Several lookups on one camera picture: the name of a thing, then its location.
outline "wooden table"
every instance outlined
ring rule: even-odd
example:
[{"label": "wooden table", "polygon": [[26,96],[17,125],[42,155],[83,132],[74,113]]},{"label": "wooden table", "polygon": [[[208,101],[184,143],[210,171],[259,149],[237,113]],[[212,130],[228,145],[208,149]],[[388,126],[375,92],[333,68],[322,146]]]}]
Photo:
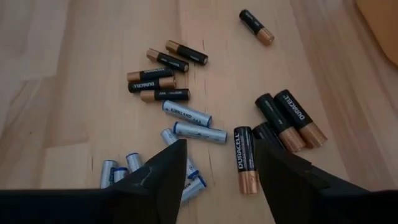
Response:
[{"label": "wooden table", "polygon": [[[270,47],[239,21],[244,8]],[[398,72],[351,0],[0,1],[0,187],[97,187],[103,160],[161,151],[176,119],[130,94],[126,74],[158,67],[145,52],[168,39],[209,55],[177,82],[213,127],[263,122],[254,100],[287,88],[329,138],[300,156],[370,190],[397,187]],[[192,139],[188,152],[208,188],[179,223],[274,222],[262,192],[239,193],[231,139]]]}]

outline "battery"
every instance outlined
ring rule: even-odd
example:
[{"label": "battery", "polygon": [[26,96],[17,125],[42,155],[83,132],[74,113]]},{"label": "battery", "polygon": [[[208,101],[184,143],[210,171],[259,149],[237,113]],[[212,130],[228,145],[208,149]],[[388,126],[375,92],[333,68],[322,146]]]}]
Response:
[{"label": "battery", "polygon": [[290,91],[283,90],[276,94],[274,101],[276,106],[299,131],[308,147],[320,147],[328,140]]},{"label": "battery", "polygon": [[235,155],[241,194],[258,193],[257,170],[254,166],[254,141],[250,127],[234,129]]},{"label": "battery", "polygon": [[161,88],[175,88],[174,77],[158,78],[156,80],[143,81],[139,83],[129,82],[128,86],[130,93],[136,93],[141,90],[158,90]]},{"label": "battery", "polygon": [[209,127],[211,124],[211,115],[187,108],[170,100],[163,102],[162,110],[167,114],[191,121],[200,126]]},{"label": "battery", "polygon": [[275,37],[247,9],[239,13],[239,18],[265,46],[274,41]]},{"label": "battery", "polygon": [[118,162],[113,160],[105,160],[102,165],[101,183],[99,187],[101,189],[107,188],[114,184],[114,170],[118,168]]},{"label": "battery", "polygon": [[142,160],[138,153],[133,152],[126,156],[127,166],[129,167],[130,172],[134,172],[142,167]]},{"label": "battery", "polygon": [[271,124],[276,135],[284,143],[290,152],[298,152],[305,146],[303,139],[300,137],[296,129],[282,115],[274,103],[274,99],[269,93],[260,96],[256,100],[257,107]]},{"label": "battery", "polygon": [[173,128],[174,134],[193,137],[217,143],[226,143],[228,133],[219,129],[211,129],[203,126],[177,121]]},{"label": "battery", "polygon": [[[160,135],[162,136],[164,142],[169,146],[178,140],[178,137],[173,133],[170,128],[163,130]],[[196,169],[193,162],[187,158],[187,179],[194,179],[197,175],[199,175],[199,170]]]},{"label": "battery", "polygon": [[179,70],[181,72],[186,72],[189,69],[188,62],[184,62],[178,58],[173,56],[163,54],[162,52],[158,52],[154,49],[147,50],[147,58],[153,62],[162,63],[172,69]]},{"label": "battery", "polygon": [[187,180],[184,190],[182,191],[181,203],[185,203],[193,197],[196,197],[199,192],[207,187],[202,176],[197,176],[193,180]]},{"label": "battery", "polygon": [[281,150],[286,150],[285,146],[281,143],[278,136],[275,134],[274,130],[272,130],[271,125],[267,121],[253,128],[252,133],[256,139],[258,140],[264,139],[272,147]]},{"label": "battery", "polygon": [[184,46],[182,44],[179,44],[179,43],[177,43],[175,41],[172,41],[172,40],[168,40],[166,42],[166,49],[169,52],[177,54],[177,55],[179,55],[181,57],[184,57],[186,59],[193,60],[194,62],[199,63],[201,65],[205,65],[207,63],[207,60],[208,60],[208,56],[207,55],[205,55],[205,54],[203,54],[203,53],[201,53],[199,51],[193,50],[193,49],[191,49],[189,47],[186,47],[186,46]]},{"label": "battery", "polygon": [[142,82],[148,80],[155,80],[158,78],[166,78],[174,76],[174,72],[171,68],[155,68],[150,70],[143,70],[139,72],[127,73],[128,82]]},{"label": "battery", "polygon": [[145,102],[155,100],[189,100],[190,95],[189,89],[146,90],[140,93],[141,100]]},{"label": "battery", "polygon": [[114,182],[122,180],[129,174],[129,170],[126,167],[119,167],[114,170]]}]

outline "black and copper battery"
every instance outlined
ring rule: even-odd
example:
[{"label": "black and copper battery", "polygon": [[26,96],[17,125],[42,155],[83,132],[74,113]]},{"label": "black and copper battery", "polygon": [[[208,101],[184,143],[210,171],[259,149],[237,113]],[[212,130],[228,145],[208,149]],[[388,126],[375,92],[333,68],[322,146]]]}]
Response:
[{"label": "black and copper battery", "polygon": [[253,136],[260,140],[266,140],[272,147],[280,150],[286,150],[285,146],[281,143],[278,136],[272,130],[271,125],[266,121],[253,128]]},{"label": "black and copper battery", "polygon": [[190,92],[189,89],[147,90],[141,91],[140,97],[145,102],[155,100],[189,100]]},{"label": "black and copper battery", "polygon": [[138,83],[129,82],[128,88],[130,93],[136,93],[142,90],[158,90],[158,89],[174,89],[174,77],[159,78],[156,80],[143,81]]},{"label": "black and copper battery", "polygon": [[328,140],[290,91],[283,90],[276,94],[274,101],[285,117],[299,131],[307,143],[307,147],[320,147]]},{"label": "black and copper battery", "polygon": [[274,99],[269,93],[260,96],[256,100],[256,105],[271,124],[276,135],[284,143],[287,150],[298,152],[301,148],[305,147],[303,139],[276,107]]},{"label": "black and copper battery", "polygon": [[128,82],[142,82],[148,80],[155,80],[158,78],[166,78],[174,76],[174,72],[171,68],[155,68],[150,70],[143,70],[139,72],[127,73]]},{"label": "black and copper battery", "polygon": [[239,13],[239,18],[264,45],[268,46],[274,41],[275,37],[247,9]]},{"label": "black and copper battery", "polygon": [[254,166],[254,141],[250,127],[234,129],[236,164],[241,194],[258,192],[257,170]]},{"label": "black and copper battery", "polygon": [[158,52],[154,49],[147,50],[147,58],[153,62],[162,63],[172,69],[179,70],[181,72],[186,72],[189,69],[188,62],[184,62],[178,58],[173,56],[163,54],[162,52]]},{"label": "black and copper battery", "polygon": [[189,47],[186,47],[182,44],[179,44],[177,42],[174,42],[172,40],[168,40],[166,42],[166,49],[169,52],[172,52],[173,54],[177,54],[186,59],[193,60],[194,62],[199,63],[201,65],[205,65],[208,60],[207,55],[200,53],[199,51],[193,50]]}]

